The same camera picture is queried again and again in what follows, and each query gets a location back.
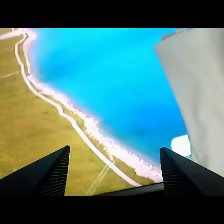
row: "sea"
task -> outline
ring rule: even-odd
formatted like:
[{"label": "sea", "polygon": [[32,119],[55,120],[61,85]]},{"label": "sea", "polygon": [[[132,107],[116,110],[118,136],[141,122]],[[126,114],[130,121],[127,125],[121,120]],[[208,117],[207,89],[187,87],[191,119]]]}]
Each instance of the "sea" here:
[{"label": "sea", "polygon": [[187,134],[154,50],[176,28],[35,28],[31,63],[40,81],[100,120],[100,128],[155,163]]}]

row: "blue water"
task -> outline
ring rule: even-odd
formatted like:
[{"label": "blue water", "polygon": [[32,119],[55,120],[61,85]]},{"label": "blue water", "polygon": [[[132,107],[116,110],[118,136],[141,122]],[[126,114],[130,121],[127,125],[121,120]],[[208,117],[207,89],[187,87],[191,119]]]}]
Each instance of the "blue water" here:
[{"label": "blue water", "polygon": [[34,29],[39,78],[98,116],[125,145],[159,162],[187,133],[153,46],[174,28]]}]

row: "shoreline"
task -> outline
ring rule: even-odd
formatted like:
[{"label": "shoreline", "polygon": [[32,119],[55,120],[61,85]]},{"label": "shoreline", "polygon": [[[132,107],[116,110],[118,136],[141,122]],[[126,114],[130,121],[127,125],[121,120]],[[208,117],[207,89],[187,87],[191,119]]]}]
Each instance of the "shoreline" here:
[{"label": "shoreline", "polygon": [[137,176],[150,178],[154,182],[158,183],[162,181],[162,171],[159,167],[150,164],[144,159],[140,158],[133,152],[131,149],[127,149],[122,144],[117,143],[114,139],[109,137],[99,128],[100,120],[88,113],[82,112],[80,109],[77,109],[73,104],[72,100],[60,93],[59,91],[53,89],[47,84],[41,82],[38,79],[38,76],[32,73],[30,60],[29,60],[29,48],[32,46],[33,41],[36,40],[37,35],[34,31],[26,28],[22,28],[23,31],[27,34],[27,39],[23,43],[24,56],[27,63],[27,79],[29,82],[41,93],[53,97],[56,101],[60,102],[73,114],[77,114],[84,121],[86,127],[86,133],[96,139],[100,144],[104,145],[105,151],[110,156],[111,160],[113,157],[120,159],[126,165],[134,169]]}]

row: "gray cloth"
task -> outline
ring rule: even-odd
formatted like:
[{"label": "gray cloth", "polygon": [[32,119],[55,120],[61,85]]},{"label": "gray cloth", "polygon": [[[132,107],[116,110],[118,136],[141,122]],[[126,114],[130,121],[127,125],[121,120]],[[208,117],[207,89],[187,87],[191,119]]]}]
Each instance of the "gray cloth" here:
[{"label": "gray cloth", "polygon": [[182,111],[193,161],[224,176],[224,29],[189,29],[155,46]]}]

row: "picture of coastline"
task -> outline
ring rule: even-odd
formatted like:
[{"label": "picture of coastline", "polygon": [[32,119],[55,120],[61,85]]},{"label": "picture of coastline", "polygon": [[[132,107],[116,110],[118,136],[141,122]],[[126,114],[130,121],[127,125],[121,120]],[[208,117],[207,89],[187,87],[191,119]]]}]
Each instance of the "picture of coastline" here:
[{"label": "picture of coastline", "polygon": [[[94,171],[94,169],[95,169],[95,171],[96,170],[97,171],[94,172],[94,174],[92,174],[94,177],[91,179],[91,181],[88,181],[88,183],[86,183],[86,182],[84,183],[81,181],[81,179],[79,180],[78,184],[80,186],[83,184],[83,186],[78,187],[78,189],[76,189],[76,187],[72,187],[72,181],[74,181],[75,175],[79,176],[79,174],[77,173],[79,169],[77,167],[74,168],[74,170],[71,169],[69,171],[70,173],[68,176],[68,185],[69,185],[68,192],[69,193],[67,195],[91,195],[91,194],[96,194],[96,193],[112,191],[112,190],[116,190],[116,189],[117,190],[125,189],[125,188],[133,187],[133,186],[138,187],[141,185],[150,184],[150,183],[154,183],[154,182],[156,182],[156,183],[161,182],[162,174],[161,174],[161,170],[160,170],[160,165],[158,163],[159,147],[157,148],[157,151],[156,151],[156,149],[153,149],[153,148],[155,148],[156,144],[154,144],[154,142],[152,142],[152,140],[151,140],[151,142],[149,142],[149,143],[147,142],[147,144],[145,144],[145,142],[146,142],[145,139],[150,140],[148,132],[145,131],[145,128],[148,127],[149,130],[151,129],[152,138],[154,138],[154,141],[157,142],[160,145],[160,147],[162,147],[162,146],[170,147],[169,144],[173,137],[186,134],[186,128],[184,126],[184,122],[182,120],[180,111],[178,110],[178,107],[175,102],[175,98],[172,95],[172,91],[171,91],[165,77],[162,81],[159,79],[156,80],[156,78],[154,78],[154,80],[156,80],[156,82],[154,82],[154,83],[150,83],[150,81],[152,81],[152,78],[151,78],[151,80],[147,80],[147,81],[145,80],[144,82],[141,82],[143,84],[143,87],[139,88],[138,91],[137,91],[137,88],[136,89],[132,88],[132,87],[134,87],[132,84],[136,82],[137,85],[139,85],[140,77],[138,78],[138,82],[137,82],[137,79],[135,80],[135,79],[131,78],[132,77],[131,71],[130,71],[130,76],[128,79],[127,79],[127,77],[122,77],[122,76],[119,76],[119,78],[118,78],[118,77],[115,77],[115,75],[113,76],[115,78],[112,78],[112,77],[110,77],[111,74],[109,74],[109,73],[107,74],[107,78],[105,78],[106,75],[100,76],[101,80],[103,80],[102,82],[104,84],[106,83],[107,86],[106,85],[103,86],[101,83],[101,85],[96,87],[96,85],[94,86],[94,84],[96,83],[96,81],[94,82],[94,77],[93,76],[87,77],[87,74],[90,74],[92,71],[96,72],[96,70],[98,69],[98,67],[96,65],[99,65],[99,61],[101,61],[100,68],[102,69],[102,71],[98,70],[98,74],[100,74],[100,72],[103,72],[104,74],[106,74],[106,71],[112,70],[111,64],[116,65],[116,64],[118,64],[118,61],[119,61],[119,63],[124,64],[125,59],[126,59],[125,57],[127,55],[131,55],[131,53],[132,53],[131,49],[133,46],[134,46],[136,52],[141,51],[142,55],[144,56],[144,54],[146,54],[146,53],[144,51],[142,51],[142,49],[144,49],[145,46],[148,46],[147,39],[145,39],[145,38],[147,37],[147,35],[150,35],[150,32],[152,32],[152,31],[149,32],[148,29],[145,29],[145,30],[143,29],[140,31],[137,31],[137,30],[133,31],[133,33],[132,33],[132,31],[130,31],[129,29],[117,30],[116,32],[113,29],[111,29],[111,30],[108,30],[107,32],[103,32],[101,29],[101,30],[99,30],[99,32],[97,32],[97,30],[94,31],[94,29],[89,29],[89,30],[85,29],[85,30],[79,30],[77,33],[75,33],[76,32],[75,29],[71,29],[71,30],[67,29],[65,31],[63,31],[63,30],[57,31],[56,30],[57,34],[58,34],[58,40],[57,41],[54,40],[55,41],[54,44],[57,44],[57,48],[54,49],[53,44],[49,45],[49,48],[48,49],[45,48],[42,55],[38,55],[39,52],[37,52],[37,51],[35,52],[35,50],[36,50],[36,48],[39,47],[39,45],[38,45],[39,35],[40,35],[40,38],[41,38],[41,41],[43,44],[43,39],[44,39],[45,35],[48,35],[48,38],[52,38],[53,35],[56,35],[56,31],[55,30],[52,31],[52,29],[51,30],[46,29],[46,31],[42,30],[41,32],[40,31],[36,32],[35,29],[31,30],[31,29],[20,28],[20,29],[17,29],[16,31],[12,30],[11,32],[18,32],[18,30],[19,30],[19,32],[21,32],[23,34],[23,36],[18,35],[18,37],[12,37],[11,39],[0,40],[0,41],[9,41],[9,40],[13,40],[13,39],[18,40],[18,38],[20,38],[18,42],[14,41],[14,43],[15,43],[15,59],[17,59],[18,65],[15,65],[16,68],[14,69],[14,71],[5,71],[5,70],[7,70],[6,68],[4,68],[5,69],[4,70],[4,69],[1,69],[1,67],[0,67],[0,72],[1,72],[0,78],[4,77],[4,81],[6,81],[6,79],[8,80],[8,78],[13,79],[13,78],[17,77],[18,75],[20,75],[20,77],[22,76],[23,81],[25,81],[24,83],[26,84],[26,91],[30,91],[30,94],[32,95],[32,97],[36,97],[35,100],[45,101],[44,103],[47,104],[48,107],[49,107],[49,105],[51,105],[51,108],[52,108],[52,110],[54,110],[54,113],[57,114],[58,116],[59,115],[61,116],[60,119],[62,119],[63,121],[65,119],[67,119],[68,122],[66,125],[69,126],[69,131],[70,132],[73,131],[74,133],[76,133],[77,137],[79,136],[79,138],[80,138],[79,141],[80,142],[82,141],[82,144],[85,145],[87,151],[89,149],[89,151],[87,153],[91,153],[91,156],[93,156],[94,159],[97,159],[98,162],[102,163],[100,165],[101,168],[96,168],[96,169],[93,168],[93,171]],[[63,39],[63,37],[64,37],[63,32],[64,33],[67,32],[67,35],[69,34],[68,35],[69,38],[67,39],[67,41],[64,41],[64,39]],[[90,32],[92,34],[92,35],[89,35],[89,36],[91,36],[91,38],[85,32]],[[132,36],[135,37],[135,41],[127,39],[127,37],[130,36],[131,34],[132,34]],[[90,38],[91,41],[92,40],[94,40],[94,41],[88,42],[87,40],[84,39],[83,35],[84,36],[86,35],[86,37],[88,36],[88,38]],[[84,43],[82,43],[81,40],[85,40],[85,45],[87,45],[86,48],[82,48],[82,44],[84,44]],[[113,43],[115,44],[116,41],[122,42],[122,44],[119,46],[119,48],[117,46],[116,46],[117,49],[115,46],[113,46],[112,48],[108,47],[108,52],[106,52],[105,46],[107,46],[108,44],[110,44],[110,46],[111,46]],[[78,53],[76,52],[77,54],[73,53],[73,51],[66,50],[66,49],[68,49],[68,47],[71,48],[71,46],[73,46],[73,47],[76,46],[76,48],[74,48],[73,51],[77,50],[77,52],[78,52]],[[126,53],[123,55],[122,55],[122,53],[117,54],[118,51],[126,52]],[[64,55],[67,55],[68,57],[63,59],[62,58],[63,53],[64,53]],[[2,54],[2,58],[4,58],[4,51],[1,51],[1,54]],[[42,62],[42,60],[50,61],[50,59],[55,61],[56,63],[58,62],[56,68],[53,67],[53,65],[51,65],[49,67],[46,67],[46,65],[43,65],[43,67],[39,66],[39,63]],[[149,59],[148,55],[146,54],[145,58],[140,57],[140,59],[141,59],[141,63],[136,64],[135,66],[137,68],[139,68],[138,66],[142,66],[142,69],[143,69],[145,64],[147,64],[147,62],[144,60]],[[130,65],[133,58],[128,58],[127,60],[128,60],[128,64]],[[70,65],[72,65],[73,68],[75,67],[75,69],[72,70],[72,73],[71,73],[71,70],[66,67],[67,63],[70,63]],[[127,71],[124,69],[124,67],[121,67],[121,66],[120,67],[114,66],[114,67],[116,67],[117,73],[119,73],[118,69],[120,69],[122,73],[127,72],[129,69],[129,66],[127,66],[127,65],[125,67],[125,68],[127,68]],[[154,71],[155,75],[157,75],[158,68],[151,67],[151,69]],[[49,75],[49,77],[53,76],[52,72],[55,73],[56,78],[51,79],[51,80],[49,79],[50,81],[47,80],[45,82],[48,75]],[[142,71],[139,70],[139,72],[147,73],[147,69],[145,68],[145,70],[142,70]],[[74,84],[74,81],[72,79],[70,79],[70,81],[69,81],[69,77],[71,77],[71,74],[72,74],[72,76],[75,77],[74,80],[77,81],[76,84]],[[65,87],[66,83],[68,86],[67,91],[63,91],[64,90],[63,88],[66,88]],[[113,86],[113,90],[114,91],[117,90],[117,92],[119,92],[120,86],[122,84],[129,87],[129,89],[128,88],[125,89],[124,94],[120,94],[121,99],[119,101],[119,98],[115,97],[116,94],[111,93],[110,88],[111,88],[111,86]],[[143,94],[143,95],[147,94],[147,90],[148,90],[148,94],[152,94],[152,93],[150,93],[150,87],[152,87],[153,85],[157,85],[156,88],[154,89],[155,90],[154,94],[156,94],[156,93],[158,94],[159,92],[161,94],[157,95],[158,97],[154,97],[154,98],[147,98],[147,97],[145,99],[143,97],[140,98],[141,94]],[[88,89],[89,92],[88,92],[88,94],[83,96],[83,99],[81,99],[81,97],[80,97],[81,93],[84,89],[87,90],[87,87],[89,87],[89,89]],[[96,94],[97,88],[101,88],[100,93],[97,93],[98,95]],[[3,89],[4,88],[0,89],[0,105],[1,105],[1,102],[3,102],[3,103],[5,102]],[[87,105],[87,103],[89,103],[91,101],[92,103],[89,106],[89,108],[88,107],[83,108],[81,106],[78,108],[76,107],[76,104],[74,103],[74,100],[73,100],[73,94],[75,93],[76,90],[77,90],[76,94],[77,94],[77,96],[79,96],[79,98],[77,98],[77,102],[80,101],[83,103],[86,99],[85,102]],[[102,95],[102,93],[105,93],[105,96],[110,97],[107,100],[107,102],[105,101],[105,99],[103,97],[101,97],[101,98],[96,97],[96,96],[99,96],[99,94]],[[132,101],[130,101],[128,104],[125,104],[124,103],[125,99],[130,99],[130,98],[132,99]],[[137,102],[136,103],[137,106],[135,108],[134,108],[134,106],[131,107],[131,105],[134,105],[134,103],[135,103],[134,101]],[[145,104],[146,102],[152,103],[152,101],[154,102],[154,104],[152,104],[150,106],[146,106],[146,104]],[[94,107],[94,104],[96,106],[95,110],[91,111],[91,108]],[[159,108],[158,110],[156,110],[155,107],[158,106],[159,104],[161,104],[161,106],[158,107]],[[97,116],[100,114],[99,113],[100,106],[104,107],[104,112],[102,113],[103,116]],[[106,123],[106,121],[109,121],[109,124],[111,124],[111,123],[115,124],[115,122],[113,122],[114,121],[113,119],[117,118],[117,120],[119,120],[120,116],[124,114],[125,107],[127,108],[128,112],[125,111],[126,115],[125,115],[125,117],[123,117],[124,118],[123,124],[122,124],[122,121],[119,124],[121,124],[121,126],[123,125],[122,126],[124,129],[123,132],[125,132],[125,130],[130,129],[130,127],[132,127],[132,129],[135,129],[135,131],[136,131],[135,133],[137,133],[136,136],[138,136],[138,135],[141,136],[141,138],[139,138],[139,139],[136,137],[136,139],[138,139],[138,140],[135,140],[135,138],[133,136],[131,136],[131,138],[133,139],[133,142],[130,144],[131,146],[143,145],[142,146],[143,150],[139,151],[139,153],[135,153],[135,152],[138,152],[137,148],[134,148],[134,147],[132,148],[132,147],[128,146],[128,144],[126,144],[127,140],[125,141],[124,139],[120,139],[118,141],[119,134],[121,136],[122,131],[117,136],[112,137],[106,133],[106,130],[103,130],[103,126],[101,127],[99,125],[99,124],[103,124],[104,121],[105,121],[105,123]],[[138,110],[140,111],[138,113],[138,119],[137,119],[138,122],[136,122],[136,120],[133,120],[128,123],[128,121],[130,121],[133,118],[133,117],[131,117],[131,115],[132,115],[131,112],[138,111]],[[48,114],[47,110],[42,111],[42,112],[43,112],[43,114],[45,113],[45,115]],[[110,118],[110,119],[109,119],[109,114],[110,114],[109,112],[112,112],[112,114],[113,114],[113,116],[111,115],[112,118]],[[112,130],[115,131],[115,130],[119,129],[119,126],[116,126],[116,125],[114,125],[113,127],[111,126]],[[151,147],[151,149],[149,148],[148,153],[146,153],[146,151],[144,149],[147,148],[149,145],[151,145],[152,147]],[[113,189],[113,186],[111,188],[100,186],[100,185],[102,185],[103,181],[107,182],[107,184],[109,183],[108,185],[111,185],[113,182],[112,180],[113,180],[113,178],[115,180],[114,176],[116,176],[116,175],[119,177],[119,179],[117,180],[117,186],[116,186],[116,183],[114,183],[114,186],[115,186],[114,189]]]}]

